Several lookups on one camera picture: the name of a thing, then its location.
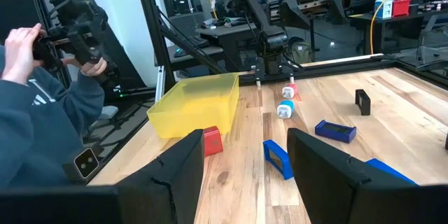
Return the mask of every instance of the hand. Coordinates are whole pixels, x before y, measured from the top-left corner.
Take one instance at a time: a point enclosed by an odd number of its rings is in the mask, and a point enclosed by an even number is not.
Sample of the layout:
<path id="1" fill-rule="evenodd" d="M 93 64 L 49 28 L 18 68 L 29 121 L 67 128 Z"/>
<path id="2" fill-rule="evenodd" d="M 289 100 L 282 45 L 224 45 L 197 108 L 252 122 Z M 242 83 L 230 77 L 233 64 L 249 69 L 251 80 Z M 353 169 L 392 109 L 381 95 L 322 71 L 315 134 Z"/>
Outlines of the hand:
<path id="1" fill-rule="evenodd" d="M 96 64 L 85 63 L 83 66 L 81 66 L 75 58 L 62 59 L 62 63 L 64 63 L 64 66 L 70 64 L 78 67 L 85 76 L 98 76 L 102 74 L 107 67 L 107 61 L 103 58 L 101 58 Z"/>
<path id="2" fill-rule="evenodd" d="M 5 69 L 1 79 L 25 84 L 34 67 L 41 62 L 33 60 L 33 42 L 41 32 L 41 24 L 33 28 L 12 29 L 5 41 Z"/>

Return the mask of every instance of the person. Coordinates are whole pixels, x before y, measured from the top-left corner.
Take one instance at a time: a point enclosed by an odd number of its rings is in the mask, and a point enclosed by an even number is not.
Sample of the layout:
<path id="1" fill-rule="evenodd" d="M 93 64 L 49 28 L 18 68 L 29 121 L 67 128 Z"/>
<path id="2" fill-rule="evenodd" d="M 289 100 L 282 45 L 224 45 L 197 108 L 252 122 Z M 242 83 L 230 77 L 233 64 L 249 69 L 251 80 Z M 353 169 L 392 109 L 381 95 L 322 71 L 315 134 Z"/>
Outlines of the person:
<path id="1" fill-rule="evenodd" d="M 106 61 L 81 66 L 77 81 L 65 90 L 41 63 L 32 46 L 41 25 L 10 31 L 0 45 L 0 187 L 68 184 L 62 164 L 81 153 L 82 134 L 98 119 L 104 91 L 93 78 Z"/>

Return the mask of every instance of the gray hoodie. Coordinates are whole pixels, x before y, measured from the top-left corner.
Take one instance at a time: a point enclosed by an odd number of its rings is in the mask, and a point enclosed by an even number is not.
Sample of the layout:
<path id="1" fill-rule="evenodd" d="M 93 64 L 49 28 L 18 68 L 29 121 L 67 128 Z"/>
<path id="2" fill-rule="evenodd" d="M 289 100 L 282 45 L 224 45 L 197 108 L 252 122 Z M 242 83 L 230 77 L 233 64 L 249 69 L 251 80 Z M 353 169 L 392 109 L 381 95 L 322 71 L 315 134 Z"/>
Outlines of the gray hoodie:
<path id="1" fill-rule="evenodd" d="M 0 45 L 0 75 L 4 53 Z M 41 67 L 27 85 L 0 80 L 0 187 L 67 184 L 61 165 L 83 149 L 103 103 L 102 88 L 81 73 L 68 90 Z"/>

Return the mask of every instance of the white wall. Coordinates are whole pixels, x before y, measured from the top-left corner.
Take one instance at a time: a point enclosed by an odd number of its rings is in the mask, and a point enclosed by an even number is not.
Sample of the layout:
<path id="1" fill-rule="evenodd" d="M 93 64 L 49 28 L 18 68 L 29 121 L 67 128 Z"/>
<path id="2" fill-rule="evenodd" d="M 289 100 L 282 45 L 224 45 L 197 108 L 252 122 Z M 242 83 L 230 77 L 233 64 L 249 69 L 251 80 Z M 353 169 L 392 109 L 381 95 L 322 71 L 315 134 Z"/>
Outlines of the white wall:
<path id="1" fill-rule="evenodd" d="M 95 1 L 107 12 L 112 30 L 144 83 L 149 87 L 155 86 L 157 68 L 154 67 L 154 49 L 140 0 Z M 166 13 L 163 0 L 156 1 Z"/>

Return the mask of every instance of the yellow plastic bin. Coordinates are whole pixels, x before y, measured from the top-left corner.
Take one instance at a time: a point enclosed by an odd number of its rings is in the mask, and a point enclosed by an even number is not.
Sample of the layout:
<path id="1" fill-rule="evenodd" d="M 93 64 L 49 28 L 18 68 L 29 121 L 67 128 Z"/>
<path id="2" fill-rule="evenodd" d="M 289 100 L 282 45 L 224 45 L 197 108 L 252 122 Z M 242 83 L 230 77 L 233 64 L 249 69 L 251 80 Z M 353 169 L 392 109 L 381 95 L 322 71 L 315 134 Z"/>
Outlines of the yellow plastic bin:
<path id="1" fill-rule="evenodd" d="M 179 81 L 148 111 L 149 121 L 162 138 L 184 137 L 195 129 L 232 128 L 239 97 L 238 73 Z"/>

